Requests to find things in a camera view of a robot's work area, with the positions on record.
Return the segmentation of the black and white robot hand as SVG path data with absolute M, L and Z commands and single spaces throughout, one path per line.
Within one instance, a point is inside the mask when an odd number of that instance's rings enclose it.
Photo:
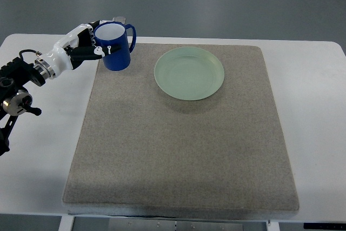
M 34 68 L 44 79 L 54 79 L 66 70 L 78 68 L 84 61 L 102 59 L 95 53 L 94 30 L 106 20 L 77 26 L 54 44 L 51 51 L 41 54 L 35 60 Z

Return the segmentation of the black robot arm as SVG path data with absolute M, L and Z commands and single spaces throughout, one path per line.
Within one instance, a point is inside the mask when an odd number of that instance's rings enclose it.
M 1 67 L 1 119 L 9 115 L 7 123 L 1 127 L 1 155 L 10 150 L 9 136 L 19 115 L 31 113 L 39 116 L 42 113 L 40 108 L 32 106 L 32 96 L 24 85 L 32 82 L 41 87 L 45 79 L 34 64 L 24 61 L 23 54 L 26 52 L 40 54 L 32 49 L 24 49 L 18 57 Z

